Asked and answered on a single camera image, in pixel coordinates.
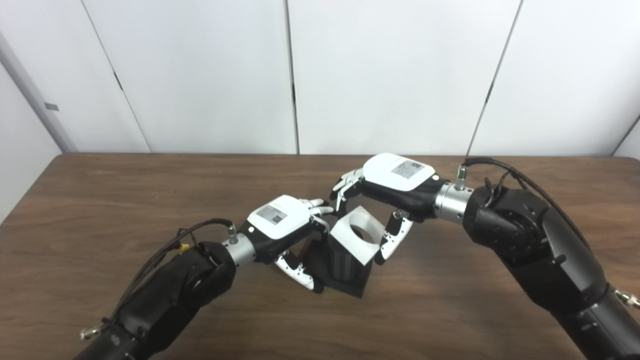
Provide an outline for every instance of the label sticker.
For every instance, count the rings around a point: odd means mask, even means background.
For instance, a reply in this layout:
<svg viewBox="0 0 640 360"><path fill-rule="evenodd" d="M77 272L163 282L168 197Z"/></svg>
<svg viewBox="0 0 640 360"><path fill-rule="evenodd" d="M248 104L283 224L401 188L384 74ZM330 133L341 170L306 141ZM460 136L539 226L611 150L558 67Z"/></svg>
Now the label sticker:
<svg viewBox="0 0 640 360"><path fill-rule="evenodd" d="M415 163L411 160L406 160L402 164L396 166L395 169L391 170L392 173L398 174L405 179L411 179L418 171L422 170L424 165Z"/></svg>
<svg viewBox="0 0 640 360"><path fill-rule="evenodd" d="M267 220L273 225L278 225L279 222L281 222L285 217L288 216L287 214L274 208L271 205L267 205L264 208L260 209L260 211L258 211L256 215Z"/></svg>

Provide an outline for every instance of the white wall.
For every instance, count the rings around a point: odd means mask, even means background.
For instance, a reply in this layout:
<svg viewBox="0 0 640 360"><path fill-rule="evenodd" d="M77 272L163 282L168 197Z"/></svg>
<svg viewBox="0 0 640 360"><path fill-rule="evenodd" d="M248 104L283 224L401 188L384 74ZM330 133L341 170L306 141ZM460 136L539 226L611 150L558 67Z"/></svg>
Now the white wall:
<svg viewBox="0 0 640 360"><path fill-rule="evenodd" d="M640 2L525 0L472 155L609 156L640 115Z"/></svg>
<svg viewBox="0 0 640 360"><path fill-rule="evenodd" d="M149 151L80 0L0 0L0 33L68 150Z"/></svg>
<svg viewBox="0 0 640 360"><path fill-rule="evenodd" d="M465 154L518 0L290 0L303 154Z"/></svg>
<svg viewBox="0 0 640 360"><path fill-rule="evenodd" d="M0 223L60 153L0 64Z"/></svg>
<svg viewBox="0 0 640 360"><path fill-rule="evenodd" d="M85 0L154 152L296 152L282 0Z"/></svg>
<svg viewBox="0 0 640 360"><path fill-rule="evenodd" d="M634 126L625 141L616 150L615 156L627 156L640 160L640 122Z"/></svg>
<svg viewBox="0 0 640 360"><path fill-rule="evenodd" d="M69 151L610 155L640 3L524 0L483 113L520 3L289 0L298 132L284 0L0 0L0 60Z"/></svg>

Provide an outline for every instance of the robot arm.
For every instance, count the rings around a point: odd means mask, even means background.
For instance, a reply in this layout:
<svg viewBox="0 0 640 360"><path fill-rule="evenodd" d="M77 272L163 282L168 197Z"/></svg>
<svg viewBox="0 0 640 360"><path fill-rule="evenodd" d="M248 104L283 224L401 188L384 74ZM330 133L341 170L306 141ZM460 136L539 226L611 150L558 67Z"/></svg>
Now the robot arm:
<svg viewBox="0 0 640 360"><path fill-rule="evenodd" d="M146 360L166 350L202 306L231 288L236 269L252 262L281 267L281 259L295 259L288 251L291 245L313 231L326 234L328 225L320 216L333 208L324 204L283 195L252 212L238 232L230 221L217 219L179 233L141 269L111 318L81 333L84 340L98 336L75 360ZM228 226L229 239L214 243L193 238L194 246L142 281L169 250L188 247L181 238L207 224ZM313 289L314 278L307 277Z"/></svg>
<svg viewBox="0 0 640 360"><path fill-rule="evenodd" d="M498 165L508 172L498 185L486 180L484 187L474 190L466 187L465 178L468 167L476 163ZM522 189L502 185L509 174ZM393 236L391 229L427 218L462 225L473 242L500 257L529 298L556 318L586 358L640 359L640 326L616 297L632 305L637 299L607 282L576 226L542 189L514 168L491 159L471 159L461 165L452 183L428 165L381 154L363 169L342 176L333 188L338 214L345 213L348 199L359 193L398 208L385 237ZM406 233L399 235L393 249ZM383 245L376 262L388 259L392 251Z"/></svg>

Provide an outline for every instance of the white robotic hand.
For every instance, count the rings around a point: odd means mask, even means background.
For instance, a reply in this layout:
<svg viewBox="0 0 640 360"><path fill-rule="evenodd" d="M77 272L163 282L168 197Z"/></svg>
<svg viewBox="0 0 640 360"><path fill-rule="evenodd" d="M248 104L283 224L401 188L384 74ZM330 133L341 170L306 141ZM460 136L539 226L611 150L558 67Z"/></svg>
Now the white robotic hand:
<svg viewBox="0 0 640 360"><path fill-rule="evenodd" d="M435 218L436 195L447 182L433 167L394 154L379 154L360 169L344 174L333 187L339 218L347 213L349 198L362 194L397 208L392 213L375 261L384 263L404 240L414 221Z"/></svg>
<svg viewBox="0 0 640 360"><path fill-rule="evenodd" d="M321 216L333 213L333 208L322 199L306 200L282 195L251 212L237 236L232 236L224 244L234 258L276 263L306 288L321 292L322 285L305 272L289 248L314 231L326 239L329 224Z"/></svg>

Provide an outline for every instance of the cable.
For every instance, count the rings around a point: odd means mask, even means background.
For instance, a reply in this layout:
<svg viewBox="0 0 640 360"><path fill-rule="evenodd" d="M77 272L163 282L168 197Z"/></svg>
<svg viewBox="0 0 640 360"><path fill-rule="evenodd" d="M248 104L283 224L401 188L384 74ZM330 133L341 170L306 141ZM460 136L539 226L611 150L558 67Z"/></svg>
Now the cable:
<svg viewBox="0 0 640 360"><path fill-rule="evenodd" d="M578 227L573 223L573 221L569 218L569 216L560 208L560 206L547 194L538 184L536 184L533 180L529 179L525 174L521 173L516 168L511 165L505 164L501 161L492 159L492 158L467 158L465 162L462 163L461 166L470 167L476 164L485 164L485 165L495 165L497 167L503 168L511 173L511 175L518 180L520 185L522 186L522 181L527 183L533 190L536 190L540 196L543 197L559 214L562 219L569 224L569 227L575 232L580 241L587 247L587 249L591 250L591 247L587 243L587 240L584 238L584 235L578 230Z"/></svg>
<svg viewBox="0 0 640 360"><path fill-rule="evenodd" d="M146 278L146 276L149 273L151 273L151 271L153 271L153 269L155 269L158 264L160 264L160 262L164 259L165 255L169 251L179 246L180 239L187 236L188 234L191 234L193 231L196 231L197 229L203 226L213 225L213 224L221 224L227 227L232 227L234 225L234 223L231 220L227 220L223 218L213 218L207 221L203 221L197 225L194 225L189 229L186 229L180 232L176 237L169 240L167 244L161 247L153 256L151 256L151 258L149 258L149 260L147 260L147 262L140 268L140 270L138 270L138 273L133 277L133 280L129 283L129 285L127 286L127 289L124 291L124 293L120 297L118 304L113 309L113 313L111 314L111 319L114 319L115 315L118 313L118 310L120 310L120 306L122 306L122 304L129 298L129 296L133 293L133 291L135 291L135 289Z"/></svg>

